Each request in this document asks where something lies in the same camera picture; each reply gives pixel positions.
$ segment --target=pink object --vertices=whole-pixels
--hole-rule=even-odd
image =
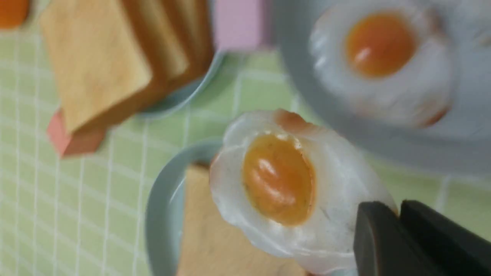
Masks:
[[[273,47],[271,0],[217,0],[215,44],[220,51],[242,52]]]
[[[48,136],[61,158],[68,156],[93,153],[99,148],[106,136],[105,130],[91,133],[69,135],[63,123],[63,114],[58,110],[51,118],[48,126]]]

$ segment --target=fried egg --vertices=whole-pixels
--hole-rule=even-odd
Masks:
[[[317,275],[355,267],[359,203],[397,211],[349,142],[285,110],[244,113],[228,126],[210,187],[224,220],[254,246]]]
[[[453,53],[431,10],[412,0],[346,0],[310,37],[315,72],[351,111],[426,127],[451,108]]]

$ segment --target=egg yolk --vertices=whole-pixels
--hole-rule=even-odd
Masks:
[[[315,171],[293,138],[256,138],[245,155],[242,178],[251,204],[285,226],[309,217],[315,198]]]
[[[11,29],[21,25],[28,12],[28,0],[0,0],[0,29]]]
[[[348,63],[362,75],[380,78],[399,71],[414,55],[417,40],[396,12],[370,15],[358,22],[346,39]]]

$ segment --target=orange object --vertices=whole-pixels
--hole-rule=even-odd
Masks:
[[[368,16],[348,34],[349,63],[367,77],[386,77],[399,71],[412,58],[417,39],[405,19],[395,12]]]
[[[48,136],[61,158],[94,153],[106,136],[105,130],[69,135],[63,123],[62,111],[57,111],[48,126]]]
[[[29,13],[29,0],[0,0],[0,29],[20,26]]]

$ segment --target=plate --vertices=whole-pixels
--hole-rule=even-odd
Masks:
[[[150,191],[145,237],[150,268],[155,276],[176,275],[184,211],[184,176],[188,165],[208,164],[221,147],[221,139],[191,146],[165,165]]]
[[[330,127],[355,145],[400,164],[462,175],[491,171],[491,50],[477,49],[473,32],[441,10],[453,41],[459,77],[455,102],[424,130],[389,126],[345,110],[314,75],[308,40],[314,23],[334,0],[273,0],[273,28],[283,63],[297,91]]]
[[[210,83],[210,81],[213,79],[218,69],[220,68],[223,57],[223,53],[215,53],[210,68],[208,69],[208,72],[204,77],[201,77],[191,82],[190,84],[172,92],[162,101],[140,112],[139,115],[146,117],[162,117],[186,105],[192,98],[203,91]]]

